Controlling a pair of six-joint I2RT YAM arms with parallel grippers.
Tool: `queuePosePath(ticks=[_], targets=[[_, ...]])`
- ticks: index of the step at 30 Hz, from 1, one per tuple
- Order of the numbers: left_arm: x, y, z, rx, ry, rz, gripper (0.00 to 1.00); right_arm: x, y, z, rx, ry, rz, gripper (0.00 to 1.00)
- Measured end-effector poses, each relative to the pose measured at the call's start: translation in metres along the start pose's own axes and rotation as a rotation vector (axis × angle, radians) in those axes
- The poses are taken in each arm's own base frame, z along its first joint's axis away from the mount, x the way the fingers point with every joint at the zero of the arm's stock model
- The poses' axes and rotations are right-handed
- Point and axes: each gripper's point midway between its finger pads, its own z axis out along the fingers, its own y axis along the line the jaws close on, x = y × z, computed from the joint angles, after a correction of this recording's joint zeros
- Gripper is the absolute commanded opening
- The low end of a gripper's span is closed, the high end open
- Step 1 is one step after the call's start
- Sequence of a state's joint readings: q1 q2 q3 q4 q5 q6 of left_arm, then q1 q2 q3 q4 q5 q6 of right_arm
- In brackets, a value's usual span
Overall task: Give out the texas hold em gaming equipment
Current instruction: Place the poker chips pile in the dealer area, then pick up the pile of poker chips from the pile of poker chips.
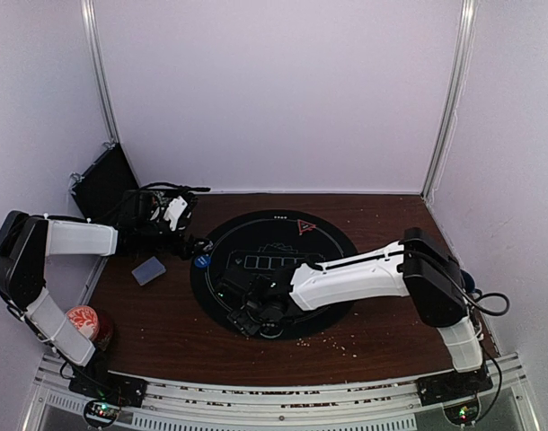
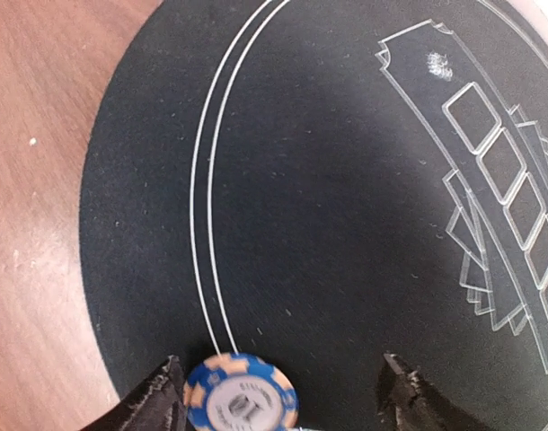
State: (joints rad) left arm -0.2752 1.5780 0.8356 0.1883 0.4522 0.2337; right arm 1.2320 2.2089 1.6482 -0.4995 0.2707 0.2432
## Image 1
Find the blue small blind button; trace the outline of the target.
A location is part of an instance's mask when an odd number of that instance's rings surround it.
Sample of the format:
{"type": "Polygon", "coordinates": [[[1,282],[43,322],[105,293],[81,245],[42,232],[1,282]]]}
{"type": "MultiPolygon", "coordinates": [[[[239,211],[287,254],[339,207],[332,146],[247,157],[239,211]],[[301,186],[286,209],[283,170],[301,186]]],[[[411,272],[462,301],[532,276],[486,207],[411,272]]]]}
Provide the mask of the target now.
{"type": "Polygon", "coordinates": [[[209,254],[198,255],[194,260],[193,264],[196,268],[207,268],[211,263],[211,257],[209,254]]]}

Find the red triangle marker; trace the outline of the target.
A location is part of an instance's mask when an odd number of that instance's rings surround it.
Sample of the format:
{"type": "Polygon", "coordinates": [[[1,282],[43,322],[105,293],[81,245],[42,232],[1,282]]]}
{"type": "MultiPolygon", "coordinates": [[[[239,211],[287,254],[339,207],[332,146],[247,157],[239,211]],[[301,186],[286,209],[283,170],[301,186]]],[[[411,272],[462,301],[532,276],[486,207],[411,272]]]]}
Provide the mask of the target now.
{"type": "Polygon", "coordinates": [[[315,223],[312,223],[306,220],[297,219],[296,222],[297,222],[297,229],[298,229],[299,235],[303,235],[304,233],[311,232],[316,228],[315,223]]]}

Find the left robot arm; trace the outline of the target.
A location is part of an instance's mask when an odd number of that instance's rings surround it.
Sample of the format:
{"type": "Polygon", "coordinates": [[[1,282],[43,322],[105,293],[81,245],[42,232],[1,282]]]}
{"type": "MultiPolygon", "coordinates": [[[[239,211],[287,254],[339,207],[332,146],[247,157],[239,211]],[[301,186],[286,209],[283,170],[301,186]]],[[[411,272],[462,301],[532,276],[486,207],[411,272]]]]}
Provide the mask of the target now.
{"type": "Polygon", "coordinates": [[[11,210],[0,227],[0,297],[7,309],[54,348],[70,365],[83,368],[81,384],[97,399],[116,389],[115,378],[93,364],[96,348],[66,316],[49,285],[65,275],[50,264],[100,260],[140,251],[191,259],[211,241],[186,233],[199,195],[208,187],[154,182],[122,192],[99,215],[29,214],[11,210]]]}

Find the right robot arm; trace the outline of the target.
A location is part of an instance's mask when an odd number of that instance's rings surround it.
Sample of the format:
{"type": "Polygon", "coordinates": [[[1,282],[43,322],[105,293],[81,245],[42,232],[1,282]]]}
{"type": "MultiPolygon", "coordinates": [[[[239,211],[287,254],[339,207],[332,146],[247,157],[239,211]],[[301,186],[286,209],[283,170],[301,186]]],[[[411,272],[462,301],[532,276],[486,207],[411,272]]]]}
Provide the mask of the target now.
{"type": "Polygon", "coordinates": [[[301,338],[325,330],[358,300],[409,297],[420,320],[440,334],[451,357],[447,388],[467,395],[482,380],[482,326],[477,312],[487,295],[454,256],[425,231],[411,228],[401,240],[366,253],[307,259],[254,275],[237,265],[217,282],[214,296],[226,303],[226,320],[246,337],[301,338]]]}

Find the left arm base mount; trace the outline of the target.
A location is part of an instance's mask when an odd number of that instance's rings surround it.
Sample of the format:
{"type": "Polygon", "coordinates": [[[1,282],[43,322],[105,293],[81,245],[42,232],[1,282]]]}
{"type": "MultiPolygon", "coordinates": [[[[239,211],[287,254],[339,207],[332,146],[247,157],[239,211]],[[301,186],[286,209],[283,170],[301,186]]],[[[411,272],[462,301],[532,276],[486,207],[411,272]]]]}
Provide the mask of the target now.
{"type": "Polygon", "coordinates": [[[73,378],[68,384],[71,392],[89,398],[83,407],[83,419],[96,429],[112,426],[124,408],[140,408],[146,388],[146,380],[120,374],[109,374],[107,383],[102,385],[82,377],[73,378]]]}

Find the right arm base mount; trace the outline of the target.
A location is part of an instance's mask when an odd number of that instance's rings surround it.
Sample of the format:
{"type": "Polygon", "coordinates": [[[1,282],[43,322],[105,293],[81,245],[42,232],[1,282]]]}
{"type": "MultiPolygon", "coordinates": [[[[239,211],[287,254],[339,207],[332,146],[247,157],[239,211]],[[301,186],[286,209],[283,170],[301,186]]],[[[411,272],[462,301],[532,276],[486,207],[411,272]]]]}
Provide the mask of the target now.
{"type": "Polygon", "coordinates": [[[473,426],[482,415],[479,394],[493,388],[493,381],[483,370],[456,371],[421,377],[416,382],[423,407],[441,404],[449,423],[473,426]]]}

